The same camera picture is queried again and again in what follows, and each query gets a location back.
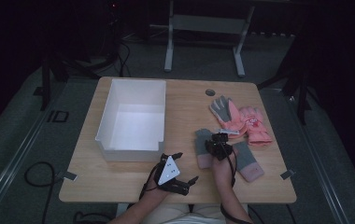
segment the person's lap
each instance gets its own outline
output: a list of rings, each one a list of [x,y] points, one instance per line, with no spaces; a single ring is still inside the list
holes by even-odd
[[[220,204],[195,204],[192,212],[186,203],[163,203],[152,211],[141,223],[155,224],[168,221],[201,219],[207,222],[213,220],[213,223],[225,223],[223,214],[220,211]]]

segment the glove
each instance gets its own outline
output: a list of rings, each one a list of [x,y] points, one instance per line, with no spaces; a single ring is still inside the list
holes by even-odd
[[[212,132],[208,129],[200,129],[195,132],[195,154],[197,155],[198,167],[200,169],[210,168],[212,166],[212,155],[206,150],[205,140],[212,139]]]
[[[241,120],[245,122],[244,130],[248,133],[248,144],[251,146],[266,146],[272,139],[263,125],[263,115],[259,108],[251,106],[239,109]]]
[[[229,138],[237,138],[244,135],[245,132],[242,132],[242,128],[245,123],[241,121],[241,115],[230,98],[226,99],[222,95],[220,98],[212,102],[209,109],[218,119],[223,129],[228,129],[234,132],[239,131],[239,134],[230,133],[228,135]]]
[[[236,170],[245,180],[252,182],[264,175],[264,170],[253,157],[246,142],[235,143],[233,148],[238,151],[238,155],[236,155]]]

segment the beige pants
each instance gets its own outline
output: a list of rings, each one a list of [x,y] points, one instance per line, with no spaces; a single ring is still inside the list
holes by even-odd
[[[243,207],[248,211],[248,205],[243,204]],[[163,223],[178,217],[187,216],[190,213],[190,208],[186,203],[162,203],[154,211],[152,211],[141,223],[142,224],[157,224]],[[224,215],[220,211],[219,203],[204,203],[195,204],[192,209],[192,214],[198,217],[208,217],[224,221]]]

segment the dark background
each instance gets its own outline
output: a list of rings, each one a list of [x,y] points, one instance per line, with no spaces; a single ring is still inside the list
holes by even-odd
[[[113,2],[116,7],[106,0],[0,0],[0,114],[22,82],[40,66],[44,55],[59,51],[88,62],[90,56],[115,50],[116,46],[108,41],[113,34],[105,29],[112,21],[122,21],[144,39],[149,37],[150,24],[167,24],[168,1]],[[176,2],[176,12],[237,18],[245,15],[239,7],[232,9],[230,5],[248,3]],[[355,165],[355,1],[256,5],[249,27],[252,34],[299,35],[305,20],[311,18],[314,35],[302,36],[304,42],[294,46],[309,43],[316,49],[308,61],[311,66],[303,66],[311,70],[310,86],[316,90]],[[292,62],[291,66],[302,65]]]

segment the white storage container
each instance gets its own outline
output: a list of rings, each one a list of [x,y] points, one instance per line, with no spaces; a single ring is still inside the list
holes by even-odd
[[[164,80],[112,80],[95,137],[107,161],[160,160],[165,93]]]

